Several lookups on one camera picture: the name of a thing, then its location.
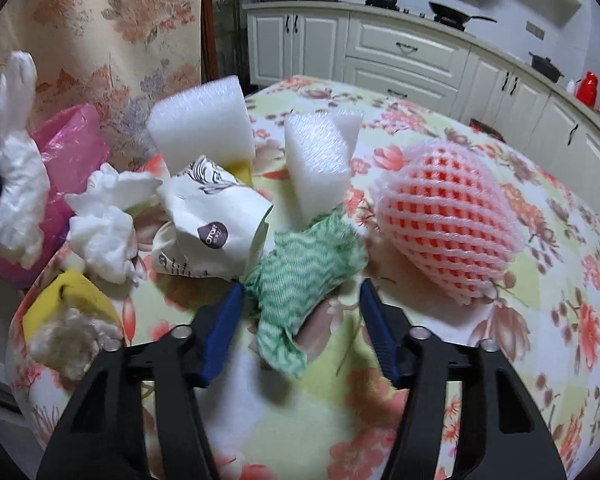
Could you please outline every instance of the screw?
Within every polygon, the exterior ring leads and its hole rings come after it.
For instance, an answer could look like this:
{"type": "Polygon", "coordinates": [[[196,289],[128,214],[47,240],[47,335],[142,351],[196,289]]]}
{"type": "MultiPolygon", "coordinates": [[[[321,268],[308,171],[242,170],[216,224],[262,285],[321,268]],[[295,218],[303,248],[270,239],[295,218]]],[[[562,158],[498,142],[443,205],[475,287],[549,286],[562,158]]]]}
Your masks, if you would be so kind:
{"type": "Polygon", "coordinates": [[[115,352],[122,348],[122,342],[120,339],[107,339],[103,344],[102,348],[105,352],[115,352]]]}
{"type": "Polygon", "coordinates": [[[499,350],[498,344],[493,339],[483,339],[480,341],[480,346],[487,352],[497,352],[499,350]]]}
{"type": "Polygon", "coordinates": [[[176,328],[171,330],[171,336],[176,339],[186,339],[193,333],[193,330],[189,325],[178,325],[176,328]]]}
{"type": "Polygon", "coordinates": [[[414,326],[409,330],[409,335],[414,339],[429,339],[431,332],[423,326],[414,326]]]}

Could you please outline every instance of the white cabinet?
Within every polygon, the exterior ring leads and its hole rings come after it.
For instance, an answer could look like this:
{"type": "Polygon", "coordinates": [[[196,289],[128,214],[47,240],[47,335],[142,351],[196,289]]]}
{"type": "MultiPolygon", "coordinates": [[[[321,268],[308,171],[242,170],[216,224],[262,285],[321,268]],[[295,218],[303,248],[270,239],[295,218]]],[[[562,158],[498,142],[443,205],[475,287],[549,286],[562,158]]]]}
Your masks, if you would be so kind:
{"type": "Polygon", "coordinates": [[[251,83],[268,86],[291,77],[293,13],[257,10],[248,13],[251,83]]]}
{"type": "Polygon", "coordinates": [[[451,117],[493,126],[512,75],[513,66],[502,58],[472,48],[451,117]]]}
{"type": "Polygon", "coordinates": [[[268,86],[292,75],[342,81],[349,13],[283,11],[248,12],[251,83],[268,86]]]}
{"type": "Polygon", "coordinates": [[[354,57],[345,61],[344,82],[406,99],[443,115],[449,115],[458,93],[425,76],[354,57]]]}
{"type": "Polygon", "coordinates": [[[578,130],[578,115],[566,105],[564,99],[551,96],[542,111],[524,153],[538,166],[560,180],[562,165],[557,157],[559,145],[569,142],[578,130]]]}
{"type": "Polygon", "coordinates": [[[569,136],[555,143],[553,174],[600,214],[600,130],[580,117],[569,136]]]}
{"type": "Polygon", "coordinates": [[[469,44],[414,23],[353,13],[349,20],[347,57],[355,57],[420,74],[457,89],[469,44]]]}
{"type": "Polygon", "coordinates": [[[349,13],[303,10],[292,28],[292,74],[342,81],[349,13]]]}
{"type": "Polygon", "coordinates": [[[525,73],[515,71],[505,87],[493,127],[502,134],[507,144],[524,153],[548,98],[546,86],[525,73]]]}

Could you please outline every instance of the green wavy pattern cloth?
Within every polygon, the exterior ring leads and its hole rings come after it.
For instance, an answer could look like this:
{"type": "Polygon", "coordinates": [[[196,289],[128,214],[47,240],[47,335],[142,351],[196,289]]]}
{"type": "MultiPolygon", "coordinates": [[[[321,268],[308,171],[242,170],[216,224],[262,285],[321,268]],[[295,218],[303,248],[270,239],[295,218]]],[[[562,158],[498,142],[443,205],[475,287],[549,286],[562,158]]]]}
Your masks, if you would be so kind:
{"type": "Polygon", "coordinates": [[[362,239],[336,209],[305,231],[276,233],[276,249],[246,277],[258,300],[258,350],[275,370],[299,377],[306,354],[293,340],[329,292],[366,265],[362,239]]]}

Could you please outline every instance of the foam fruit net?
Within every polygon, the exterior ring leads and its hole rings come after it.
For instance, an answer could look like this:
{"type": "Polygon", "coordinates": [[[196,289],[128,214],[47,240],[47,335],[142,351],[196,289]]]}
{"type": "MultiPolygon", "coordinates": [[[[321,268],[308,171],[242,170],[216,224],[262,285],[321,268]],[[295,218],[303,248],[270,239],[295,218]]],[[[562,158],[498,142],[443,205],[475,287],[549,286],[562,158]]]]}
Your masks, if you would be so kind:
{"type": "Polygon", "coordinates": [[[410,146],[404,159],[373,191],[381,233],[458,303],[490,295],[524,245],[493,173],[449,142],[410,146]]]}

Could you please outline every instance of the white foam block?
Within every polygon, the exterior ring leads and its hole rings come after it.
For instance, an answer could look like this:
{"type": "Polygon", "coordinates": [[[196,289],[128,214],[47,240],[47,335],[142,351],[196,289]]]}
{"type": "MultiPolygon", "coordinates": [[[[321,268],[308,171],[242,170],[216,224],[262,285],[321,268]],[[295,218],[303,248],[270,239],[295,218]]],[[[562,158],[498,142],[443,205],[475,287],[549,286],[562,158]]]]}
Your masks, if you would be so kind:
{"type": "Polygon", "coordinates": [[[255,156],[251,122],[236,76],[156,103],[146,126],[172,175],[200,155],[224,167],[255,156]]]}
{"type": "Polygon", "coordinates": [[[362,114],[343,110],[341,112],[332,112],[330,115],[342,138],[347,142],[347,146],[349,147],[347,155],[351,158],[353,152],[356,151],[360,126],[362,126],[362,114]]]}
{"type": "Polygon", "coordinates": [[[349,145],[328,114],[295,114],[285,121],[286,166],[302,219],[331,212],[349,185],[349,145]]]}

